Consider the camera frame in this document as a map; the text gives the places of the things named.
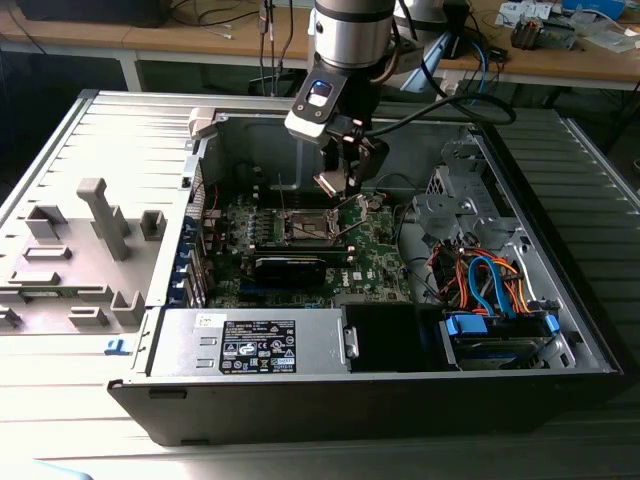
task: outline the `wooden table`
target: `wooden table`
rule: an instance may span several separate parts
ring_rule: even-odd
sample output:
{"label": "wooden table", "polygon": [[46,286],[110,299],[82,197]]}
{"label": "wooden table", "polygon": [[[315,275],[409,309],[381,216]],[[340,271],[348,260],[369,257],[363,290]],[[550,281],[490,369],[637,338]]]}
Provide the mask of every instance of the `wooden table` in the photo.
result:
{"label": "wooden table", "polygon": [[[500,74],[501,82],[530,83],[586,88],[632,89],[640,80],[640,50],[622,54],[609,52],[584,39],[578,40],[574,50],[540,49],[524,51],[510,45],[509,29],[493,25],[500,0],[472,0],[480,29],[492,45],[509,51],[509,59]],[[215,4],[216,7],[235,5],[231,0],[198,0],[199,11]],[[188,63],[258,65],[259,35],[257,16],[250,16],[232,23],[232,30],[216,29],[233,35],[233,40],[222,38],[200,27],[181,25],[169,20],[157,29],[135,28],[124,25],[103,25],[70,22],[33,22],[26,20],[22,12],[11,5],[16,21],[48,54],[77,55],[115,58],[122,66],[130,91],[143,90],[139,73],[139,61],[172,61]],[[176,12],[179,18],[193,20],[192,4],[187,3]],[[257,9],[254,3],[243,3],[229,12],[211,16],[212,21],[234,17]],[[289,19],[286,8],[277,8],[276,54],[282,49],[288,33]],[[309,10],[294,10],[294,38],[285,56],[284,65],[289,68],[306,68],[309,40],[307,27]],[[640,15],[625,14],[621,21],[637,20]],[[0,9],[0,45],[7,51],[41,53],[27,38],[6,9]],[[270,53],[268,41],[265,52]],[[473,55],[457,60],[440,62],[436,76],[445,83],[455,84],[470,77],[478,68]]]}
{"label": "wooden table", "polygon": [[[198,10],[204,12],[213,5],[216,8],[232,7],[236,3],[234,0],[198,0]],[[255,1],[247,2],[231,11],[213,14],[207,20],[221,21],[257,8]],[[294,9],[294,37],[283,62],[286,68],[307,67],[309,13],[308,9]],[[192,4],[185,4],[175,15],[188,23],[193,22]],[[32,43],[16,22],[37,45]],[[275,10],[275,24],[275,53],[279,56],[289,33],[287,9]],[[0,0],[0,47],[3,50],[24,53],[42,53],[44,50],[50,55],[113,58],[120,62],[129,91],[144,90],[139,69],[139,62],[144,60],[257,66],[260,47],[257,15],[231,22],[231,25],[231,30],[205,29],[169,20],[161,28],[154,29],[127,25],[30,21],[13,3],[3,5]],[[230,33],[233,39],[223,38],[209,30]],[[270,63],[270,53],[267,37],[265,63]]]}
{"label": "wooden table", "polygon": [[[502,3],[472,0],[480,31],[491,45],[509,52],[500,74],[501,82],[626,90],[634,88],[640,80],[640,49],[613,53],[584,38],[579,38],[572,50],[512,48],[512,30],[494,25]],[[626,11],[620,22],[640,24],[640,13]],[[461,80],[465,75],[469,77],[477,68],[478,61],[471,54],[457,60],[443,60],[439,65],[441,76],[447,82]],[[490,70],[496,72],[497,66],[492,64]]]}

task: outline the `white label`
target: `white label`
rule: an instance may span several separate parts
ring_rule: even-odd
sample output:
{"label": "white label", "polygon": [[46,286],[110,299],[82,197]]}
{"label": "white label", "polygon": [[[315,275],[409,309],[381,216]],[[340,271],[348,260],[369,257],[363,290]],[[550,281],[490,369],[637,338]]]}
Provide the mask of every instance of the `white label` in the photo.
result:
{"label": "white label", "polygon": [[196,328],[222,328],[226,321],[226,313],[199,313],[196,315]]}

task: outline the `sticker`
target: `sticker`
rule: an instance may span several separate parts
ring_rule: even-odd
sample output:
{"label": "sticker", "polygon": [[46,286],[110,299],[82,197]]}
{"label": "sticker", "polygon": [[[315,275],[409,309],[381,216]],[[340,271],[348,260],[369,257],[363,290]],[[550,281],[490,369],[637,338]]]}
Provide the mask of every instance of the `sticker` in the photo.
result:
{"label": "sticker", "polygon": [[226,319],[226,313],[199,313],[196,315],[196,328],[220,328]]}
{"label": "sticker", "polygon": [[225,321],[221,350],[224,375],[295,373],[296,322]]}

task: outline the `table leg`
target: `table leg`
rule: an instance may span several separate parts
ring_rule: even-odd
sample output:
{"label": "table leg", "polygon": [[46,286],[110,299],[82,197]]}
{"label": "table leg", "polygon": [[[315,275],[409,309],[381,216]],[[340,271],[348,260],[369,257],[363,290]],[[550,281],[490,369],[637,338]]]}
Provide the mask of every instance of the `table leg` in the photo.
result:
{"label": "table leg", "polygon": [[137,59],[136,53],[131,50],[123,50],[119,53],[118,60],[120,61],[124,81],[127,84],[127,90],[130,92],[145,91],[140,61]]}

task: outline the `wire bundle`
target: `wire bundle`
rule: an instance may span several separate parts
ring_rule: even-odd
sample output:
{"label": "wire bundle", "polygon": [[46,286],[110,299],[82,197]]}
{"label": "wire bundle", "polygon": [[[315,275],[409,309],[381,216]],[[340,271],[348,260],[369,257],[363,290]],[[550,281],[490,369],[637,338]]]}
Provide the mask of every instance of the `wire bundle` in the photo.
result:
{"label": "wire bundle", "polygon": [[[449,282],[440,289],[438,295],[447,300],[450,307],[455,307],[457,310],[471,311],[481,315],[489,315],[490,312],[480,304],[473,303],[473,296],[469,290],[469,266],[475,258],[486,257],[490,259],[496,266],[500,267],[501,275],[500,281],[509,293],[509,299],[511,306],[515,313],[531,313],[527,302],[524,297],[524,286],[520,272],[516,270],[509,262],[494,255],[488,250],[484,250],[477,247],[460,248],[457,255],[453,251],[447,251],[446,247],[442,244],[435,246],[431,259],[429,260],[429,266],[433,268],[434,262],[440,255],[455,255],[455,277],[449,280]],[[479,268],[489,270],[487,265],[478,265]],[[483,287],[483,292],[488,290],[492,277],[489,276],[487,283]]]}

